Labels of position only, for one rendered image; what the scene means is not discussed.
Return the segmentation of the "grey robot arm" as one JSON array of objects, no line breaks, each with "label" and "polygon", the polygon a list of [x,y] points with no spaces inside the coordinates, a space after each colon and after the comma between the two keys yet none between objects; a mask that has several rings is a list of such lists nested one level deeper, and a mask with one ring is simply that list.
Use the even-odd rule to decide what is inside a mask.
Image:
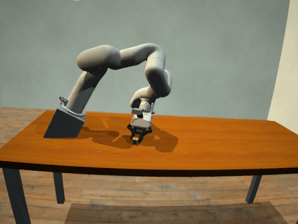
[{"label": "grey robot arm", "polygon": [[145,76],[149,86],[135,92],[130,101],[130,106],[133,108],[131,114],[143,118],[143,109],[155,114],[153,107],[156,99],[164,98],[171,92],[172,76],[169,71],[165,70],[163,49],[152,43],[124,50],[102,45],[80,53],[77,57],[77,65],[84,72],[79,77],[69,98],[59,97],[63,102],[62,108],[74,116],[83,117],[83,110],[89,98],[108,68],[118,70],[138,65],[146,60]]}]

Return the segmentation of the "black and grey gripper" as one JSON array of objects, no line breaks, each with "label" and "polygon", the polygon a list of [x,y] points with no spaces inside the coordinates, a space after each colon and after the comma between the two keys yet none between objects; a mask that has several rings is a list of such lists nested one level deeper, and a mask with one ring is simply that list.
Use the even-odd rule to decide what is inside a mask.
[{"label": "black and grey gripper", "polygon": [[131,141],[132,138],[135,137],[136,131],[141,132],[138,139],[139,143],[141,143],[146,134],[152,132],[152,118],[152,114],[147,109],[143,109],[143,118],[138,118],[137,115],[134,115],[131,123],[127,126],[127,128],[132,132],[130,137]]}]

